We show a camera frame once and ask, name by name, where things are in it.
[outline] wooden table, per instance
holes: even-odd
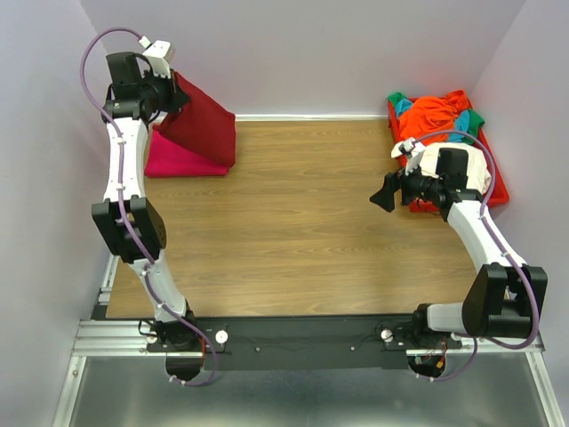
[[[462,301],[476,274],[448,224],[368,201],[397,169],[392,145],[386,121],[240,122],[227,177],[147,178],[194,312],[393,313]],[[108,316],[152,315],[119,263]]]

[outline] wall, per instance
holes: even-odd
[[[5,2],[0,102],[0,425],[51,425],[77,322],[106,261],[91,203],[108,173],[103,123],[79,85],[94,29],[76,0]],[[106,89],[102,47],[89,82]]]
[[[397,90],[471,90],[524,2],[81,1],[99,31],[171,41],[174,68],[241,114],[386,114]]]
[[[511,195],[496,222],[516,250],[549,275],[541,334],[549,376],[569,420],[567,16],[564,0],[527,0],[472,99],[487,118],[485,132]]]

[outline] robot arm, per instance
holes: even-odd
[[[464,302],[421,304],[413,313],[418,324],[416,329],[419,333],[436,331],[483,337],[528,337],[533,324],[530,297],[512,262],[529,280],[539,313],[547,287],[545,271],[528,266],[513,251],[487,208],[481,215],[482,196],[477,190],[466,188],[467,151],[440,149],[438,178],[433,178],[421,174],[422,144],[415,147],[412,141],[406,142],[401,150],[407,155],[407,167],[388,173],[383,187],[370,197],[370,201],[391,212],[395,209],[394,194],[401,189],[403,205],[409,205],[416,198],[432,202],[439,208],[444,221],[461,238],[477,271]]]
[[[170,70],[173,49],[168,42],[156,41],[142,54],[119,52],[107,56],[112,77],[105,110],[113,117],[116,128],[107,123],[110,141],[110,168],[103,202],[92,206],[94,219],[112,254],[136,272],[153,303],[158,324],[177,327],[177,319],[164,310],[151,295],[152,290],[182,318],[192,319],[188,303],[178,291],[166,263],[166,230],[156,209],[146,198],[143,156],[148,140],[148,125],[161,111],[179,111],[189,97],[178,87]],[[149,70],[142,76],[137,59],[147,62]],[[135,244],[120,214],[119,187],[124,208],[136,235],[148,251],[144,254]],[[148,265],[148,256],[154,263]]]

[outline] white baseboard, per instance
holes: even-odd
[[[166,114],[161,113],[153,123],[160,123]],[[380,120],[387,114],[236,114],[237,122],[302,122],[317,120]]]

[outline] pink cloth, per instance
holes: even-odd
[[[227,175],[228,167],[220,166],[188,149],[167,140],[152,131],[150,152],[144,174],[150,178],[167,176],[217,176]]]

